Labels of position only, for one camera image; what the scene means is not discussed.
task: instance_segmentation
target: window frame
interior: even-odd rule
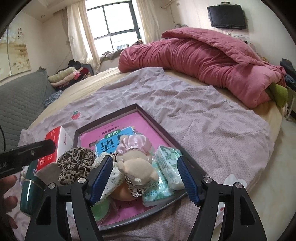
[[[115,32],[115,33],[110,33],[104,7],[110,6],[110,5],[115,5],[115,4],[121,4],[121,3],[128,3],[129,8],[130,8],[130,12],[131,12],[131,17],[132,17],[132,20],[133,20],[134,28],[133,29],[119,31],[119,32]],[[104,18],[105,18],[105,22],[106,22],[108,34],[103,35],[101,37],[94,38],[94,40],[98,40],[98,39],[105,38],[105,37],[111,37],[111,36],[118,35],[118,34],[124,34],[124,33],[128,33],[128,32],[136,32],[137,33],[137,38],[138,39],[141,39],[140,28],[138,26],[138,22],[137,22],[137,19],[136,19],[136,14],[135,14],[135,10],[133,8],[132,0],[123,1],[123,2],[109,3],[109,4],[105,4],[105,5],[101,5],[101,6],[97,6],[97,7],[93,7],[93,8],[87,9],[86,11],[90,11],[90,10],[93,10],[93,9],[96,9],[96,8],[100,8],[100,7],[103,8],[103,13],[104,13]],[[114,46],[113,46],[113,43],[112,43],[111,38],[110,38],[110,42],[111,42],[111,45],[112,45],[112,49],[114,51]]]

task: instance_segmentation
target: human hand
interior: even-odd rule
[[[17,181],[17,177],[15,175],[5,177],[0,180],[0,195],[6,193],[10,188],[12,188]],[[9,196],[4,199],[4,206],[7,212],[11,211],[13,208],[17,206],[17,197]],[[17,229],[17,224],[13,220],[11,216],[8,215],[8,221],[12,228]]]

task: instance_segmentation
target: dark green bottle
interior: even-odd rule
[[[34,176],[33,170],[36,169],[37,164],[38,160],[35,160],[29,165],[20,197],[20,210],[30,217],[39,206],[46,186],[44,182]]]

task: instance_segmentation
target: floor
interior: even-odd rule
[[[296,211],[296,120],[282,121],[274,152],[250,192],[268,241],[277,241]],[[220,227],[212,241],[219,238]]]

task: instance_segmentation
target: blue gripper pad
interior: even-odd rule
[[[108,182],[108,179],[112,173],[112,170],[113,170],[113,159],[112,159],[112,157],[108,156],[107,161],[104,163],[103,167],[101,168],[101,171],[97,175],[97,177],[91,187],[92,192],[91,192],[91,195],[88,199],[89,199],[90,204],[92,206],[95,205],[96,202],[100,201],[103,191],[104,191],[106,184]]]
[[[198,197],[198,188],[181,156],[178,158],[177,168],[190,201],[194,202],[197,205],[197,203],[200,201]]]

